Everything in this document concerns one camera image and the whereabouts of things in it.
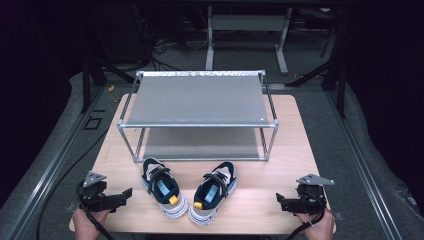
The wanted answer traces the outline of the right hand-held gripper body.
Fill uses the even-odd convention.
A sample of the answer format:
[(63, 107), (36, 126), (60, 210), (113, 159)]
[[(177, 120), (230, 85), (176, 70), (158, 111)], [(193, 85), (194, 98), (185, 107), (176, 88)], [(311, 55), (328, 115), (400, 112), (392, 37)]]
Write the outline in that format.
[(324, 194), (325, 186), (332, 186), (335, 181), (315, 174), (308, 174), (297, 179), (299, 183), (296, 191), (298, 199), (288, 199), (287, 204), (292, 204), (292, 213), (317, 214), (327, 206)]

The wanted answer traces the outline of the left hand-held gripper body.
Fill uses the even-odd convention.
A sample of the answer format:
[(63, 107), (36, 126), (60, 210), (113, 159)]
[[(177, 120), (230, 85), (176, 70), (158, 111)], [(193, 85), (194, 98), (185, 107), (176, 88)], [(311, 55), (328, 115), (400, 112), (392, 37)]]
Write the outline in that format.
[(115, 204), (124, 203), (122, 194), (107, 196), (106, 176), (89, 171), (85, 179), (77, 186), (79, 207), (89, 212), (110, 210)]

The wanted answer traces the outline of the navy white sneaker yellow tab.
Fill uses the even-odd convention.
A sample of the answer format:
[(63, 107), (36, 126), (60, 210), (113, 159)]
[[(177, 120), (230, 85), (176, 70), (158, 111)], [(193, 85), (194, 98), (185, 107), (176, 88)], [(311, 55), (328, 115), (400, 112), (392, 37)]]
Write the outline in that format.
[(157, 201), (165, 217), (177, 219), (188, 210), (187, 198), (170, 169), (154, 158), (147, 158), (142, 165), (142, 181), (149, 195)]
[(199, 226), (212, 223), (219, 206), (234, 192), (237, 184), (236, 166), (229, 161), (222, 162), (211, 172), (204, 174), (189, 208), (190, 220)]

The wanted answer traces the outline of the grey metal two-tier shoe rack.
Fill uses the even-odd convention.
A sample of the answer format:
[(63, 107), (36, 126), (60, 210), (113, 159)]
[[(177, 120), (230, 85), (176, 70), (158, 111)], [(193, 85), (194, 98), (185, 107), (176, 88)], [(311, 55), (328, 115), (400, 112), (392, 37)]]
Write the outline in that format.
[(256, 71), (139, 71), (117, 124), (133, 161), (267, 161), (279, 121)]

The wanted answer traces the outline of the person's left hand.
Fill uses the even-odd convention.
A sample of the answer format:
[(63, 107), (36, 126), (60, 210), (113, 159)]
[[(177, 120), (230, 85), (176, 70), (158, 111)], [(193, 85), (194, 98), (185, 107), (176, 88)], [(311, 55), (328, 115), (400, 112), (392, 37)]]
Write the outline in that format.
[[(92, 216), (100, 223), (104, 224), (109, 214), (109, 210), (100, 212), (90, 212)], [(83, 209), (76, 209), (73, 214), (75, 226), (75, 240), (97, 240), (101, 234), (95, 225), (89, 220)]]

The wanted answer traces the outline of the person's right hand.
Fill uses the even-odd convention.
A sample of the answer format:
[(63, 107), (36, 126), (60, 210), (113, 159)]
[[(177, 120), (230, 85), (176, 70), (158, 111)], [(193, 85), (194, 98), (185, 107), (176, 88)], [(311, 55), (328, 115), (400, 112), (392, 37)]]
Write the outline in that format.
[(303, 231), (307, 240), (333, 240), (335, 218), (329, 209), (324, 211), (322, 219)]

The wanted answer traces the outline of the small yellow floor object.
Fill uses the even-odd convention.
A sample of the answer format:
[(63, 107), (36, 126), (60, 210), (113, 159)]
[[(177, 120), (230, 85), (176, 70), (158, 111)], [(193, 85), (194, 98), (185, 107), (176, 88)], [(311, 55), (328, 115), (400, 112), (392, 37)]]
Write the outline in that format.
[(109, 97), (110, 97), (110, 99), (114, 102), (114, 103), (119, 103), (120, 102), (120, 99), (117, 99), (117, 98), (115, 98), (114, 96), (113, 96), (113, 91), (114, 91), (114, 89), (115, 89), (115, 86), (114, 85), (110, 85), (109, 87), (108, 87), (108, 95), (109, 95)]

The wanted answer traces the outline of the black metal stand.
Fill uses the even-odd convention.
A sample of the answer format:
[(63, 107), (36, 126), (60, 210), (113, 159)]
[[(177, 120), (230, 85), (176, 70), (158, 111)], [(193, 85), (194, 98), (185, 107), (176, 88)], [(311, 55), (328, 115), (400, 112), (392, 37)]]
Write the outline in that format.
[(107, 79), (103, 73), (103, 68), (111, 71), (123, 80), (132, 83), (134, 79), (124, 71), (118, 69), (108, 61), (102, 59), (97, 54), (87, 51), (82, 63), (83, 78), (83, 106), (82, 113), (85, 113), (91, 105), (91, 81), (99, 86), (105, 86)]
[(298, 87), (318, 74), (327, 72), (321, 84), (321, 88), (324, 91), (337, 90), (336, 110), (342, 118), (345, 117), (345, 65), (350, 33), (347, 20), (347, 12), (342, 10), (337, 15), (337, 35), (334, 40), (329, 59), (314, 70), (288, 84), (288, 87)]

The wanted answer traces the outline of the grey metal floor rail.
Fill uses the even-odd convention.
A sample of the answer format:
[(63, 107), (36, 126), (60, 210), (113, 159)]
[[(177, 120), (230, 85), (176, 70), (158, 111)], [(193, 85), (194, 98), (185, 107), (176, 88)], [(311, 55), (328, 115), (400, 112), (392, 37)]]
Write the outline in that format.
[(404, 240), (401, 233), (387, 207), (387, 204), (378, 188), (374, 177), (365, 161), (364, 155), (350, 129), (346, 119), (342, 117), (337, 108), (336, 96), (333, 92), (324, 93), (335, 118), (340, 125), (342, 132), (353, 154), (353, 162), (370, 199), (374, 212), (380, 222), (387, 240)]
[(85, 113), (72, 93), (40, 154), (0, 208), (0, 240), (72, 240), (68, 227), (76, 185), (91, 169), (107, 130), (105, 90), (96, 87)]

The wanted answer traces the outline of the white metal table frame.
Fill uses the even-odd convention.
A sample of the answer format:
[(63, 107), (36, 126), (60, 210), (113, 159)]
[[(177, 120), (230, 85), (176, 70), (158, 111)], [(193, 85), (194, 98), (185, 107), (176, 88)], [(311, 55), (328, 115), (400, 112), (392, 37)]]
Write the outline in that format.
[(214, 40), (215, 31), (271, 31), (279, 32), (279, 43), (274, 46), (280, 73), (288, 74), (288, 66), (283, 53), (286, 41), (292, 9), (289, 8), (283, 16), (279, 15), (223, 15), (215, 14), (213, 7), (208, 7), (207, 16), (207, 55), (205, 69), (212, 70), (214, 64)]

